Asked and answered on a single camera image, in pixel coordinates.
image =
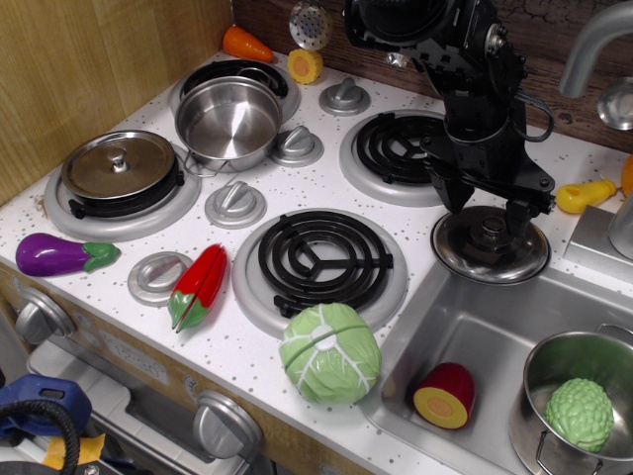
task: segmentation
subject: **oven handle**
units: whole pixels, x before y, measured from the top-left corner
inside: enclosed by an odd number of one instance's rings
[[[241,457],[205,462],[127,412],[130,390],[50,341],[31,354],[29,369],[37,374],[75,381],[92,403],[92,418],[108,434],[142,450],[173,474],[243,475],[249,464]]]

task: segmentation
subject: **lid handle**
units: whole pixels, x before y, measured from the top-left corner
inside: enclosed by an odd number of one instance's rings
[[[119,146],[113,146],[108,150],[108,159],[112,162],[112,171],[115,173],[123,173],[130,169],[130,166],[126,162],[127,153],[127,150]]]

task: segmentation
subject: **purple eggplant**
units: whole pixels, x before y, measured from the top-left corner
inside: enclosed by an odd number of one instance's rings
[[[35,233],[22,239],[16,252],[21,272],[35,277],[92,272],[112,264],[121,251],[106,242],[72,242]]]

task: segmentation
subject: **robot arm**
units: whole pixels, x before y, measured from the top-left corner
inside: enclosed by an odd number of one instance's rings
[[[489,0],[346,0],[344,15],[354,46],[410,57],[442,98],[445,134],[423,148],[451,213],[483,189],[508,200],[506,224],[521,237],[531,218],[552,210],[554,180],[525,151],[526,141],[551,134],[552,115],[520,90],[525,57],[514,53]],[[540,138],[526,134],[526,103],[550,115]]]

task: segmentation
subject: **silver pot in sink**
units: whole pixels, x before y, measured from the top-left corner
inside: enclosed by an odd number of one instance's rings
[[[607,334],[613,331],[630,333],[612,325],[602,325],[596,332],[560,333],[541,341],[527,357],[509,434],[514,450],[532,473],[633,473],[633,346]],[[574,378],[602,386],[613,405],[615,426],[597,453],[566,441],[544,418],[554,391]]]

